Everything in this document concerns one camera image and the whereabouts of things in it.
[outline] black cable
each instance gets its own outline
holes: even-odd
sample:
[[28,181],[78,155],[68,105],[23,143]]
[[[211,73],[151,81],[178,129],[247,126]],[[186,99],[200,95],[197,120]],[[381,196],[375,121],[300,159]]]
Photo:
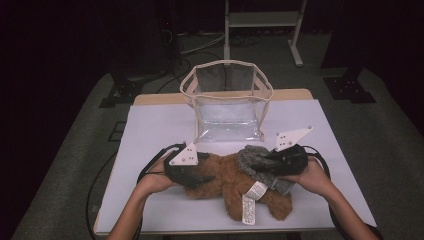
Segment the black cable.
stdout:
[[197,32],[197,33],[193,33],[193,35],[194,36],[198,36],[198,37],[216,39],[216,35],[222,35],[222,32],[215,32],[215,33],[201,33],[201,32]]
[[100,168],[99,172],[97,172],[97,175],[94,178],[93,182],[91,183],[90,190],[88,191],[88,194],[87,194],[87,199],[86,199],[86,202],[85,202],[85,221],[86,221],[86,224],[87,224],[88,231],[90,232],[91,239],[93,239],[93,240],[96,240],[96,236],[94,234],[93,229],[91,228],[90,219],[88,217],[88,205],[89,205],[89,202],[90,202],[91,192],[93,191],[94,185],[96,184],[97,179],[99,178],[100,174],[103,172],[103,170],[107,166],[107,164],[116,156],[117,153],[118,153],[118,150],[116,150],[112,154],[112,156],[110,156],[110,158],[103,164],[102,168]]
[[[325,174],[331,180],[330,168],[328,167],[327,162],[324,160],[324,158],[321,156],[321,154],[318,152],[318,150],[316,150],[315,148],[310,147],[310,146],[303,146],[303,148],[310,148],[310,149],[315,151],[315,153],[309,153],[309,155],[315,157],[321,163],[321,166],[324,169]],[[334,226],[336,227],[336,229],[340,233],[340,235],[346,240],[353,240],[353,238],[350,237],[349,234],[340,225],[340,223],[337,220],[337,218],[336,218],[336,216],[333,212],[333,209],[330,207],[330,205],[328,205],[328,209],[330,211],[331,221],[333,222]],[[365,223],[365,225],[376,235],[376,237],[378,237],[378,239],[381,239],[381,240],[384,239],[383,235],[380,233],[380,231],[377,228],[375,228],[375,227],[373,227],[373,226],[371,226],[367,223]]]
[[[147,163],[147,165],[143,168],[143,170],[141,170],[140,174],[138,175],[137,178],[137,183],[140,182],[140,180],[146,175],[146,174],[158,174],[158,173],[163,173],[163,172],[148,172],[149,169],[153,166],[153,164],[155,164],[157,162],[157,160],[159,160],[159,158],[161,158],[163,155],[165,155],[166,152],[168,152],[170,149],[172,148],[184,148],[185,147],[185,143],[183,144],[174,144],[171,146],[168,146],[166,148],[163,148],[162,150],[160,150],[153,158],[152,160],[150,160],[150,162]],[[133,236],[133,240],[138,240],[140,238],[140,233],[141,233],[141,227],[143,226],[143,216],[140,219],[140,223],[137,226],[137,229],[135,231],[135,234]]]
[[185,62],[187,62],[188,63],[188,68],[187,68],[187,70],[186,71],[184,71],[184,73],[182,73],[182,74],[180,74],[179,76],[176,76],[176,77],[174,77],[174,78],[172,78],[171,80],[169,80],[169,81],[167,81],[166,83],[164,83],[157,91],[156,91],[156,94],[158,94],[158,93],[160,93],[160,91],[166,86],[166,85],[168,85],[169,83],[171,83],[171,82],[173,82],[173,81],[175,81],[175,80],[179,80],[180,79],[180,77],[182,77],[182,76],[184,76],[184,75],[186,75],[189,71],[190,71],[190,69],[191,69],[191,63],[190,63],[190,61],[188,61],[188,60],[186,60],[186,59],[181,59],[182,61],[185,61]]
[[216,38],[215,40],[212,40],[212,41],[210,41],[206,44],[203,44],[202,46],[199,46],[199,47],[191,49],[191,50],[180,51],[180,54],[185,55],[185,54],[194,53],[194,52],[206,49],[206,48],[211,48],[211,47],[217,46],[217,45],[222,46],[223,40],[225,39],[225,35],[222,34],[222,33],[220,35],[221,36],[219,38]]
[[188,57],[188,56],[192,56],[192,55],[196,55],[196,54],[208,54],[208,55],[214,56],[217,60],[222,60],[218,55],[210,53],[210,52],[192,52],[192,53],[187,53],[184,56]]
[[246,38],[241,37],[241,36],[232,37],[230,39],[230,46],[232,46],[232,47],[242,46],[244,44],[245,39]]
[[250,46],[259,44],[259,43],[261,43],[263,41],[263,38],[262,37],[258,37],[258,38],[259,38],[259,40],[255,40],[252,37],[246,37],[246,36],[244,36],[243,44],[234,45],[234,46],[231,45],[231,46],[236,47],[236,48],[247,48],[247,47],[250,47]]
[[168,75],[168,73],[169,73],[169,71],[166,70],[166,71],[163,71],[161,73],[156,74],[155,76],[150,76],[150,77],[142,77],[142,76],[139,76],[139,75],[132,76],[132,75],[129,75],[129,74],[126,75],[125,77],[128,80],[128,82],[143,86],[144,84],[146,84],[148,82],[152,82],[152,81],[164,78],[166,75]]

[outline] white table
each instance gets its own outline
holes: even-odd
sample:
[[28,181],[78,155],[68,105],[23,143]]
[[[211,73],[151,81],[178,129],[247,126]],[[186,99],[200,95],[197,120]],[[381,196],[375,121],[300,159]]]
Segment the white table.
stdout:
[[[194,140],[194,111],[184,103],[132,106],[119,153],[109,179],[94,231],[108,234],[121,213],[137,176],[162,148]],[[271,101],[263,123],[264,142],[198,143],[197,150],[226,155],[246,144],[274,148],[275,134],[305,128],[314,130],[299,144],[318,149],[326,159],[333,182],[343,192],[359,216],[376,226],[357,182],[340,150],[318,100]],[[152,195],[145,207],[142,234],[239,233],[308,231],[331,229],[328,205],[323,198],[295,185],[293,211],[277,221],[263,204],[256,205],[256,224],[233,221],[222,198],[190,200],[182,187]]]

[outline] wooden table edge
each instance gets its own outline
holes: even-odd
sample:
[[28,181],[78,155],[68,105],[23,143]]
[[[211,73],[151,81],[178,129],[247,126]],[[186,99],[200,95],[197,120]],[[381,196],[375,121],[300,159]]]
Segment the wooden table edge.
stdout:
[[[274,89],[271,100],[311,100],[313,96],[308,89]],[[161,105],[186,103],[182,93],[142,94],[138,95],[133,105]]]

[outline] clear plastic container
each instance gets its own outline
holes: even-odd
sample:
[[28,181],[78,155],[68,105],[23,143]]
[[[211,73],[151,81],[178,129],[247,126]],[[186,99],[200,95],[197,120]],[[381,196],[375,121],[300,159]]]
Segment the clear plastic container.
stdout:
[[195,142],[263,141],[261,124],[273,89],[255,64],[221,60],[195,66],[180,91],[196,114]]

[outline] wrist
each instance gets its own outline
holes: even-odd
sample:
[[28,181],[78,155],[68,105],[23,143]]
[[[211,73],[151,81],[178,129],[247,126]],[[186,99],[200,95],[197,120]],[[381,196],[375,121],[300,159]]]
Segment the wrist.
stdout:
[[137,198],[140,200],[146,200],[150,195],[152,195],[152,191],[149,190],[146,182],[141,180],[134,189],[134,193],[137,195]]
[[345,200],[343,194],[334,185],[326,190],[321,196],[325,198],[330,205]]

